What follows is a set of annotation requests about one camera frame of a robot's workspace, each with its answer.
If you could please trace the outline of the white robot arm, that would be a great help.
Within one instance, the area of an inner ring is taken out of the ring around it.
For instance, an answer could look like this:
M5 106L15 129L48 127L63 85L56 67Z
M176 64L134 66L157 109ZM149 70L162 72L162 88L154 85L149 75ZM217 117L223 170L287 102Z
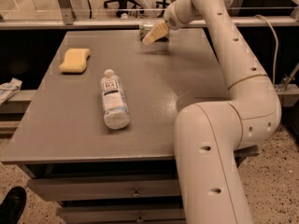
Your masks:
M149 45L203 19L230 98L189 105L174 125L174 150L187 224L253 224L234 152L267 139L281 105L274 85L227 12L232 0L176 0L144 37Z

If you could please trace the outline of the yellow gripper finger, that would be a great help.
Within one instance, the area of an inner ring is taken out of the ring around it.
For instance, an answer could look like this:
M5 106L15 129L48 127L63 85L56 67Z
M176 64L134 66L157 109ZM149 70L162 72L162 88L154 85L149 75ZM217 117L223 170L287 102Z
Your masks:
M169 27L164 21L157 22L151 30L145 35L142 42L145 45L150 45L156 40L168 35Z

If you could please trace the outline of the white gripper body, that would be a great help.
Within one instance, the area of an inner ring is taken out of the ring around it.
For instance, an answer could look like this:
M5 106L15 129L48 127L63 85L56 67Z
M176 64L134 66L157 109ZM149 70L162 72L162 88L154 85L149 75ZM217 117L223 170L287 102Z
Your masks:
M171 30L178 29L178 17L176 14L176 3L171 3L164 11L164 21Z

